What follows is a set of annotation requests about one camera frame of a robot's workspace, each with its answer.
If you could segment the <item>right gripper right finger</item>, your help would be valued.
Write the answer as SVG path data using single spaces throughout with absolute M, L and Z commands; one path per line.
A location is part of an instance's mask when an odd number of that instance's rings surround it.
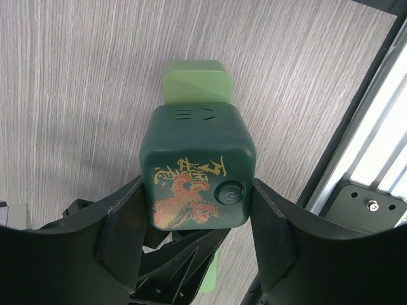
M 254 181 L 251 226 L 270 304 L 405 304 L 406 226 L 366 234 Z

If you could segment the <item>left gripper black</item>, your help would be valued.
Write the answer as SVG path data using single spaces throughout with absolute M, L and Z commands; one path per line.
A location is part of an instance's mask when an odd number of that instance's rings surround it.
M 191 304 L 229 229 L 181 231 L 162 248 L 142 254 L 131 304 Z

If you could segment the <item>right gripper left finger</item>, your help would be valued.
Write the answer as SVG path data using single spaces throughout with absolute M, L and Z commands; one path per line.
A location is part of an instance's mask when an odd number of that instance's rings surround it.
M 2 304 L 128 304 L 146 230 L 142 180 L 41 229 L 1 228 Z

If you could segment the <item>green patterned cube adapter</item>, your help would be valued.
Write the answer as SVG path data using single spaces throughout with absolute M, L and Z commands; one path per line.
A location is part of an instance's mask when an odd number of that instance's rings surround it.
M 256 148 L 235 106 L 197 103 L 156 108 L 139 161 L 155 228 L 228 229 L 247 221 Z

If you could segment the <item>green power strip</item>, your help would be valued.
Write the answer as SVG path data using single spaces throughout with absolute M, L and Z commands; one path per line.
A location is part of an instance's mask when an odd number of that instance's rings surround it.
M 203 229 L 219 224 L 216 188 L 227 177 L 221 154 L 233 127 L 233 82 L 220 62 L 178 60 L 163 76 L 163 105 L 155 168 L 154 224 L 162 229 Z

